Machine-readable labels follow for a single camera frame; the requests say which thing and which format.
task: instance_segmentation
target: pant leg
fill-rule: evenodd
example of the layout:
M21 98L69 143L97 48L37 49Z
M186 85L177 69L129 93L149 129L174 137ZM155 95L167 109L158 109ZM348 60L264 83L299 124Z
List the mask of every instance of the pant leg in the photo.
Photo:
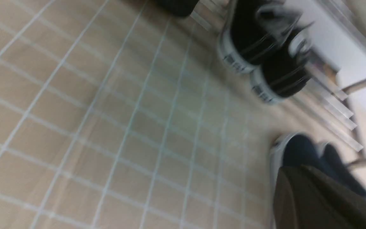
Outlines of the pant leg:
M351 175L335 149L327 150L321 157L321 160L337 174L340 180L342 180L351 191L366 199L366 189Z
M313 167L282 167L274 194L277 229L366 229L366 200Z

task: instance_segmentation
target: person's foot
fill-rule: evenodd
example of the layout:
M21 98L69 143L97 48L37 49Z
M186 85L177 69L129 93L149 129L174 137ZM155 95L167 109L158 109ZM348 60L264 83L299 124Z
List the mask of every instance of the person's foot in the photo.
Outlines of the person's foot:
M302 133L290 133L280 136L274 142L269 154L272 202L273 195L275 194L276 179L280 167L299 166L301 165L302 161L314 161L314 159L308 160L309 156L305 157L306 160L301 160L299 159L298 155L312 155L312 158L318 159L316 146L308 136ZM275 218L273 217L272 213L270 217L270 229L275 228Z
M346 168L333 144L330 142L319 143L318 152L321 161L325 162L338 175L341 184L366 199L366 188Z

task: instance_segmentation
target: black shoe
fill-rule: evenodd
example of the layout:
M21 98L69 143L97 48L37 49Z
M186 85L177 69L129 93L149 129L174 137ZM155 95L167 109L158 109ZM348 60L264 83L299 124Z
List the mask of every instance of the black shoe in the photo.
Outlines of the black shoe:
M199 0L156 0L159 6L176 17L188 17Z
M292 30L283 46L251 73L252 90L269 104L298 93L311 78L305 69L310 49L306 27Z
M280 167L299 166L300 164L304 164L302 161L315 163L315 159L318 160L318 151L316 149L315 143L308 136L301 133L291 133L282 135L276 139L269 154L272 204L273 196L275 194L276 179ZM273 212L271 212L270 229L275 228L275 218L273 216Z
M325 161L337 173L343 181L344 186L366 199L366 188L345 167L336 147L330 142L322 142L319 144L318 150L321 155L321 160Z
M231 0L218 55L234 71L250 73L281 48L301 14L277 1Z

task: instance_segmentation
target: white wall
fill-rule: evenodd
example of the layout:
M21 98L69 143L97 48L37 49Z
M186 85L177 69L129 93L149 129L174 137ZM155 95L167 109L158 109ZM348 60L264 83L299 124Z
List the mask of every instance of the white wall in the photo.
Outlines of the white wall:
M315 24L309 29L311 39L324 58L340 68L341 87L366 78L366 51L322 8L319 0L286 0L286 6L303 11L302 23Z

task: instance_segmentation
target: floor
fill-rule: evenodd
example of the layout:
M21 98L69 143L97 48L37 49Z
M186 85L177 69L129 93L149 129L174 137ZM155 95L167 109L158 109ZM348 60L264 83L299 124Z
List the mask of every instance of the floor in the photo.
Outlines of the floor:
M266 155L305 131L149 0L0 0L0 229L266 228Z

